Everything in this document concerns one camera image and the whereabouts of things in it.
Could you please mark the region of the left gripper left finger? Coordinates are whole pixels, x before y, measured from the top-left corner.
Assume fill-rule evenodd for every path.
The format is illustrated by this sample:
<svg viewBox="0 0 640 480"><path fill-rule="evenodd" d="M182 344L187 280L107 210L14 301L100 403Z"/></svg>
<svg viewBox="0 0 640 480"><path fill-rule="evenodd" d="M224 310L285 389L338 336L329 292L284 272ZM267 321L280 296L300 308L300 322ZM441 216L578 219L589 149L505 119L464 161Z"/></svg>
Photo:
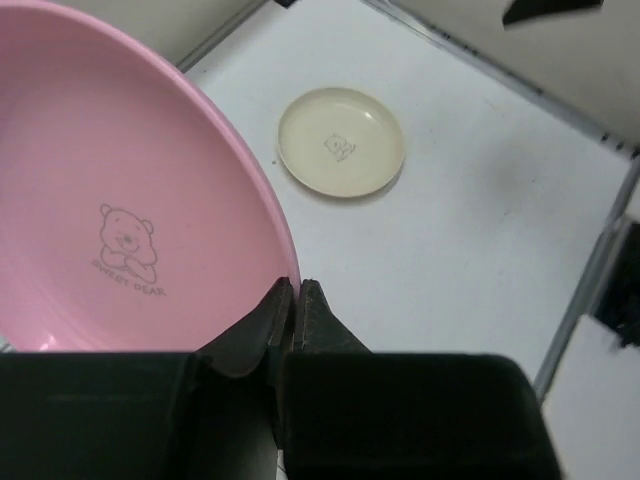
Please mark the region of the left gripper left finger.
<svg viewBox="0 0 640 480"><path fill-rule="evenodd" d="M274 381L289 325L281 278L194 352L5 353L5 479L272 479Z"/></svg>

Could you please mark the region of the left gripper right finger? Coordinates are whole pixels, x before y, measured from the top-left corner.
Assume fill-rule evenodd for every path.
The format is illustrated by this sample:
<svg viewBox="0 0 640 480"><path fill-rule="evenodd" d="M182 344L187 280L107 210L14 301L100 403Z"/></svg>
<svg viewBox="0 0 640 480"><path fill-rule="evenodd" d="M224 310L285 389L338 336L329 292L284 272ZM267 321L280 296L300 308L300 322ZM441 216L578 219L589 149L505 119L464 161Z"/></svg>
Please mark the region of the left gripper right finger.
<svg viewBox="0 0 640 480"><path fill-rule="evenodd" d="M494 354L373 353L302 284L281 377L291 479L559 479L540 404Z"/></svg>

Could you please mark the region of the pink plate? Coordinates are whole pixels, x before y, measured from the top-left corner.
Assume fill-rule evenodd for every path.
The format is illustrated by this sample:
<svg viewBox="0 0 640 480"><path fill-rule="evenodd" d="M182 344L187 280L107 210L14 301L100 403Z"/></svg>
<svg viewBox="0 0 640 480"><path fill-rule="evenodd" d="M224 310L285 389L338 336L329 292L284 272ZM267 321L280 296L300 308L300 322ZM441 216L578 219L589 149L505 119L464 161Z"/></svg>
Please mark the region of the pink plate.
<svg viewBox="0 0 640 480"><path fill-rule="evenodd" d="M282 208L173 65L49 1L1 5L1 334L195 350L300 281Z"/></svg>

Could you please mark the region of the cream plate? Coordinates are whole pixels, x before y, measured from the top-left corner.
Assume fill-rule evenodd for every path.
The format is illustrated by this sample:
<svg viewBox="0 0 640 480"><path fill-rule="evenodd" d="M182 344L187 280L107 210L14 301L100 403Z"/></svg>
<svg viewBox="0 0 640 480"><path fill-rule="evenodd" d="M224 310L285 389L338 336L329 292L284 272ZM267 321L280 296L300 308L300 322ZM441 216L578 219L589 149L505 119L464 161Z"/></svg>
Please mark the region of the cream plate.
<svg viewBox="0 0 640 480"><path fill-rule="evenodd" d="M280 117L276 148L298 182L340 199L387 187L406 154L393 113L374 97L345 87L314 89L292 101Z"/></svg>

